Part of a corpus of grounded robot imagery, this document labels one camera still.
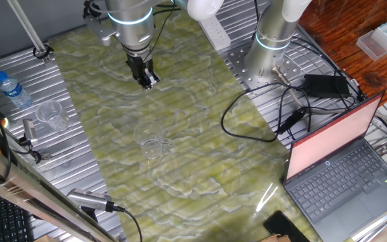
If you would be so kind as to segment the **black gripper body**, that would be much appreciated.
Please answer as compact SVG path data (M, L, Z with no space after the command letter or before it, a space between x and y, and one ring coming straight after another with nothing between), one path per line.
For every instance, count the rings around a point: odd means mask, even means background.
M127 65L130 67L133 78L141 85L141 77L146 74L146 68L150 71L153 69L153 61L148 60L144 62L139 56L127 55Z

